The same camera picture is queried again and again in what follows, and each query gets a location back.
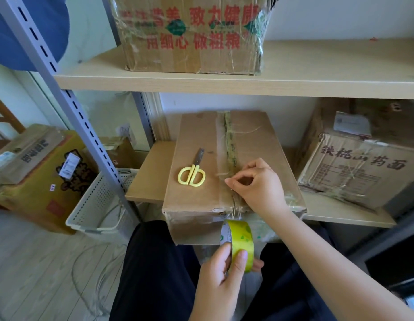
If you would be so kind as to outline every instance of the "scissors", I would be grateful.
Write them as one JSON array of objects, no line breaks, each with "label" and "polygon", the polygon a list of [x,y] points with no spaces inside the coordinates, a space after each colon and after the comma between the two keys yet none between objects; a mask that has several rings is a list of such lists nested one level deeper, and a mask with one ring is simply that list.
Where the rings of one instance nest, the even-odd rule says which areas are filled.
[{"label": "scissors", "polygon": [[[204,149],[200,148],[197,152],[197,155],[195,156],[195,160],[194,163],[192,164],[191,167],[185,167],[182,170],[180,170],[179,175],[178,175],[178,182],[180,184],[183,185],[187,185],[189,184],[189,186],[192,187],[198,187],[201,186],[206,178],[206,173],[204,172],[204,170],[200,169],[200,162],[201,159],[203,158],[204,155]],[[186,181],[182,180],[182,174],[185,171],[189,171],[189,175],[188,175],[188,179]],[[195,180],[195,176],[197,174],[197,172],[202,174],[202,178],[201,181],[199,183],[194,183]]]}]

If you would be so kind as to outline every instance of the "yellow scissors handle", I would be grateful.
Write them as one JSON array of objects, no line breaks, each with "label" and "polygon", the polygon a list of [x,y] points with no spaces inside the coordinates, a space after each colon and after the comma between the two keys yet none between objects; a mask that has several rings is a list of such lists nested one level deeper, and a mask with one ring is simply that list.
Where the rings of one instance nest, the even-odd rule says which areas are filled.
[{"label": "yellow scissors handle", "polygon": [[[188,179],[186,181],[183,181],[182,174],[185,171],[189,171],[189,174],[188,174]],[[202,174],[202,178],[199,183],[194,183],[197,172]],[[188,184],[189,186],[198,187],[204,183],[205,178],[206,178],[206,173],[204,172],[204,170],[200,169],[200,166],[195,166],[193,164],[192,167],[185,167],[182,170],[180,170],[179,175],[178,175],[178,182],[183,185]]]}]

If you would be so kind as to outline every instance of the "fingernail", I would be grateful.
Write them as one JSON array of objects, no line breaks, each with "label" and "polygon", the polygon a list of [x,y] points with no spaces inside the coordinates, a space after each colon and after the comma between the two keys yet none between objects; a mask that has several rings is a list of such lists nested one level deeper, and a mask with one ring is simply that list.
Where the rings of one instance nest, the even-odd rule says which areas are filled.
[{"label": "fingernail", "polygon": [[240,252],[238,253],[238,255],[240,256],[240,258],[242,259],[247,259],[248,253],[246,250],[240,250]]}]

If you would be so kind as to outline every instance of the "perforated basket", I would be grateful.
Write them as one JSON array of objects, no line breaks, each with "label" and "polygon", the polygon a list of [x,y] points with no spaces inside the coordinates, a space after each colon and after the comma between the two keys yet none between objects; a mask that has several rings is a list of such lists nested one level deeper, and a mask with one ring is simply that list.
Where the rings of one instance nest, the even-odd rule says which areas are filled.
[{"label": "perforated basket", "polygon": [[[118,169],[126,188],[132,183],[137,169]],[[147,203],[138,203],[141,214],[147,210]],[[128,244],[139,222],[132,212],[120,207],[118,196],[111,190],[103,173],[100,172],[71,215],[66,225],[74,230],[104,242]]]}]

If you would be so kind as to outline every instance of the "packing tape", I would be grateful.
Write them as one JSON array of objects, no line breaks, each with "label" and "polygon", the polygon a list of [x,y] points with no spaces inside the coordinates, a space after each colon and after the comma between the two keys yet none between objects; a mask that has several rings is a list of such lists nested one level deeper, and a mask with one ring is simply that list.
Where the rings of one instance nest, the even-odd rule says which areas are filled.
[{"label": "packing tape", "polygon": [[240,250],[247,251],[247,263],[245,272],[252,270],[255,258],[255,247],[253,245],[252,231],[245,221],[226,220],[220,232],[220,245],[225,242],[232,243],[231,261],[234,261]]}]

